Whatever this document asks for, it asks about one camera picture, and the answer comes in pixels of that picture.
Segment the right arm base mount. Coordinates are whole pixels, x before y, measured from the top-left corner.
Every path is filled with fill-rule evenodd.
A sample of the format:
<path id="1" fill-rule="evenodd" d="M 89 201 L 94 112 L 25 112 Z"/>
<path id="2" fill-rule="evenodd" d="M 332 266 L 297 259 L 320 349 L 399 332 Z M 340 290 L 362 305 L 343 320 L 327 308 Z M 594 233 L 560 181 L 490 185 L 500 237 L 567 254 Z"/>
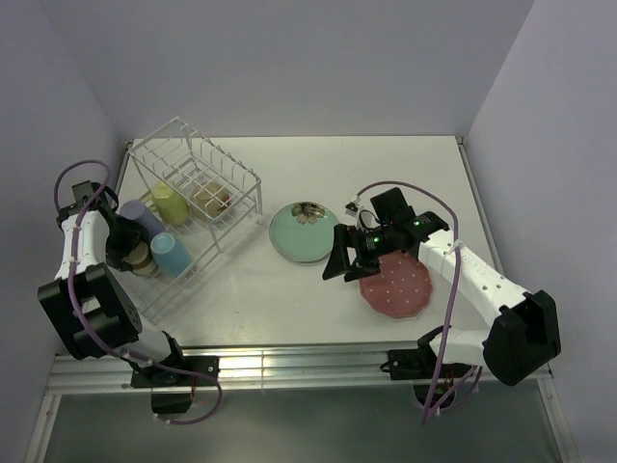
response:
<path id="1" fill-rule="evenodd" d="M 387 360 L 379 366 L 382 373 L 388 374 L 391 381 L 414 381 L 426 380 L 426 384 L 414 386 L 415 399 L 422 408 L 429 396 L 430 381 L 432 380 L 437 356 L 430 348 L 426 340 L 421 340 L 415 348 L 392 349 L 387 352 Z M 441 411 L 448 410 L 456 406 L 456 395 L 453 391 L 455 383 L 466 373 L 471 371 L 471 367 L 465 364 L 448 364 L 441 366 L 439 380 L 436 390 L 431 399 L 431 406 L 444 397 L 448 392 L 452 392 L 440 407 Z"/>

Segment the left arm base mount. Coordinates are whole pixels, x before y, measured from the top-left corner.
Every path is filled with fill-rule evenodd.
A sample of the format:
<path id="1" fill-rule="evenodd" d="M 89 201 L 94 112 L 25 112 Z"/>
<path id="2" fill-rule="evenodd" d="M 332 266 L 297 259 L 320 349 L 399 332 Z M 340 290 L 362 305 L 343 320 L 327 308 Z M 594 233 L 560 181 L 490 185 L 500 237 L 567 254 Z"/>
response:
<path id="1" fill-rule="evenodd" d="M 218 379 L 218 356 L 177 356 L 162 362 L 125 359 L 133 372 L 130 387 L 150 389 L 150 409 L 153 416 L 167 425 L 192 425 L 210 419 L 223 402 L 223 388 Z M 194 404 L 198 387 L 216 391 L 214 404 L 196 418 L 185 418 Z"/>

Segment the white floral bowl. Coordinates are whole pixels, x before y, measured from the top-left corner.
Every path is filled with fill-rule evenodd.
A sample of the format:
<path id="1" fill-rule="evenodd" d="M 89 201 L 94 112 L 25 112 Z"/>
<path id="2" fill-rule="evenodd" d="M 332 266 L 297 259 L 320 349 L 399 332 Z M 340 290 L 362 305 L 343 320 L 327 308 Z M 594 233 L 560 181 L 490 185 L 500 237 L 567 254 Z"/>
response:
<path id="1" fill-rule="evenodd" d="M 217 218 L 229 205 L 229 191 L 216 181 L 197 186 L 190 194 L 191 211 L 202 220 Z"/>

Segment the yellow green mug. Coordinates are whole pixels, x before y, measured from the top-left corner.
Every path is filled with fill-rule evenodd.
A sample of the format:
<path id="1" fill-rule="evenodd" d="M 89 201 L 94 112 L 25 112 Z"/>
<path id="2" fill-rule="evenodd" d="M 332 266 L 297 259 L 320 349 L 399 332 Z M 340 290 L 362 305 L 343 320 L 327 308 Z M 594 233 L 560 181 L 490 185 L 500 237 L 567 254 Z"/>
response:
<path id="1" fill-rule="evenodd" d="M 184 197 L 165 182 L 157 182 L 150 189 L 154 209 L 164 223 L 177 226 L 190 217 L 190 206 Z"/>

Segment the lavender plastic cup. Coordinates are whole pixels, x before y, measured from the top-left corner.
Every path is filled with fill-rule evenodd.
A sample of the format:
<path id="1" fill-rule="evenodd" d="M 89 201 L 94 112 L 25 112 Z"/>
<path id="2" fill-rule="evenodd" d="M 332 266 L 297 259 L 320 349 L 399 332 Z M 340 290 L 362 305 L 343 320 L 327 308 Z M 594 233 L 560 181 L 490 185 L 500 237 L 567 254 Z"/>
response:
<path id="1" fill-rule="evenodd" d="M 145 229 L 147 243 L 150 243 L 156 235 L 166 231 L 162 222 L 141 201 L 125 202 L 121 206 L 120 212 L 122 217 L 136 222 Z"/>

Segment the teal floral plate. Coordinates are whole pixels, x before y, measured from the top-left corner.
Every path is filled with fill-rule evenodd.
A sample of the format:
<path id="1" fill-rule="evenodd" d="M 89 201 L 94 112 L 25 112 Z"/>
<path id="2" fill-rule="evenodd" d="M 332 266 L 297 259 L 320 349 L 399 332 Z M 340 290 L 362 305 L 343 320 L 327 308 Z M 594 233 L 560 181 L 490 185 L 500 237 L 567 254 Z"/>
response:
<path id="1" fill-rule="evenodd" d="M 297 202 L 280 209 L 269 227 L 274 249 L 297 263 L 318 262 L 333 248 L 334 228 L 339 222 L 324 205 Z"/>

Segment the light blue mug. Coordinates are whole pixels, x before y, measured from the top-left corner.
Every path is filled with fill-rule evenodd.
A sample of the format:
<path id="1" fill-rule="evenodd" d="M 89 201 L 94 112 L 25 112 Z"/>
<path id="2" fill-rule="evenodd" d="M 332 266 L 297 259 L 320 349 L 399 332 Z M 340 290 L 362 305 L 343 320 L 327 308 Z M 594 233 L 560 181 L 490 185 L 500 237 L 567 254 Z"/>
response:
<path id="1" fill-rule="evenodd" d="M 150 252 L 158 268 L 169 277 L 179 277 L 193 263 L 184 244 L 168 232 L 158 233 L 152 238 Z"/>

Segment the pink polka dot plate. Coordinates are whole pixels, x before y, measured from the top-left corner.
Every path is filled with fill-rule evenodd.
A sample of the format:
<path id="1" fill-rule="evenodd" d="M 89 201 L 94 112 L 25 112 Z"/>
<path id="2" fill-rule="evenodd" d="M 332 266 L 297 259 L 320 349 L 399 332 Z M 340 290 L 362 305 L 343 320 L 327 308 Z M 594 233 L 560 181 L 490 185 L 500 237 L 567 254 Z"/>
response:
<path id="1" fill-rule="evenodd" d="M 379 262 L 380 273 L 359 282 L 362 298 L 375 312 L 390 318 L 421 313 L 433 291 L 428 268 L 401 252 L 382 256 Z"/>

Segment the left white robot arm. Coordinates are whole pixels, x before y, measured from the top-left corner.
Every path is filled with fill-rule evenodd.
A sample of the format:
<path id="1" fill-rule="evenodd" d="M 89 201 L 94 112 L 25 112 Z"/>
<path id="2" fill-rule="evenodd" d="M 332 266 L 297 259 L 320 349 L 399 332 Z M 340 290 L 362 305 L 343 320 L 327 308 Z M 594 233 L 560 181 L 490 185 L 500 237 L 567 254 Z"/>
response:
<path id="1" fill-rule="evenodd" d="M 177 341 L 145 327 L 116 271 L 153 267 L 148 231 L 117 213 L 118 197 L 90 180 L 73 186 L 74 201 L 59 209 L 64 233 L 61 266 L 38 299 L 67 352 L 77 360 L 120 358 L 166 385 L 184 380 L 188 362 Z"/>

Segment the stainless steel cup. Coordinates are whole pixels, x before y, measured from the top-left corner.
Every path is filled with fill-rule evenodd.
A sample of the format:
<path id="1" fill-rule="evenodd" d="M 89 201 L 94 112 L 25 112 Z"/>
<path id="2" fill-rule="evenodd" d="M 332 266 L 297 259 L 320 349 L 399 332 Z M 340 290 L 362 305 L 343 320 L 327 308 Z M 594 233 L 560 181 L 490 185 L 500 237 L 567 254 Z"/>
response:
<path id="1" fill-rule="evenodd" d="M 150 249 L 143 241 L 140 241 L 123 260 L 130 266 L 130 270 L 138 276 L 149 276 L 157 270 Z"/>

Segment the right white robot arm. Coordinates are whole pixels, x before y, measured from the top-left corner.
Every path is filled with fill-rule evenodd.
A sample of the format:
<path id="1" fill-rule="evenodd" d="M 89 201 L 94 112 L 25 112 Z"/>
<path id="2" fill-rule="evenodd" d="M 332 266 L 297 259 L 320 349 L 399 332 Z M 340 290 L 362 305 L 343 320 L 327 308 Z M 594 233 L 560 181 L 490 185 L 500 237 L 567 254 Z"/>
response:
<path id="1" fill-rule="evenodd" d="M 407 204 L 405 182 L 387 180 L 387 191 L 371 198 L 377 227 L 339 224 L 323 280 L 363 280 L 381 272 L 384 257 L 409 257 L 451 284 L 442 326 L 421 337 L 416 348 L 389 353 L 393 380 L 439 378 L 446 370 L 465 374 L 487 369 L 515 386 L 562 351 L 557 308 L 543 290 L 535 293 L 501 275 L 465 246 L 459 221 Z"/>

